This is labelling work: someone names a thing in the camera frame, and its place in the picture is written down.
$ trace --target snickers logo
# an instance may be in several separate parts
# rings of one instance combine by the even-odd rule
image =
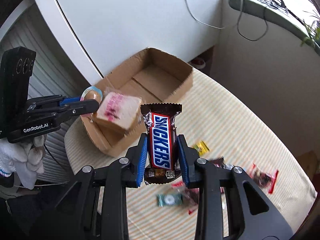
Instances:
[[[151,160],[154,167],[172,170],[169,117],[152,113],[153,126],[150,127]]]

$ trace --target triangular cutout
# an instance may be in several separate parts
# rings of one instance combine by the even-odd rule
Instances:
[[[268,205],[248,182],[245,182],[243,187],[249,203],[250,213],[252,215],[258,215],[269,210]]]

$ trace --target brown candy wrapper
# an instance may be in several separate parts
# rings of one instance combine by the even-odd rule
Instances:
[[[175,117],[181,113],[180,104],[141,105],[141,114],[148,133],[148,154],[150,168],[145,169],[146,183],[168,183],[181,175],[177,170],[178,147]],[[174,171],[174,178],[160,176],[162,170]]]

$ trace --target yellow candy wrapper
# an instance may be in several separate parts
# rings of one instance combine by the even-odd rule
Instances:
[[[197,144],[193,145],[193,148],[197,150],[199,156],[210,151],[210,149],[207,147],[204,141],[200,141]]]

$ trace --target red and clear snack packet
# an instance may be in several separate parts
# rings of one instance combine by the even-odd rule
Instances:
[[[275,188],[279,170],[275,170],[274,174],[261,171],[257,165],[253,164],[248,174],[260,188],[267,188],[268,193],[272,194]]]
[[[187,188],[183,181],[171,184],[171,187],[182,194],[183,203],[188,205],[188,213],[192,214],[199,205],[199,189]]]

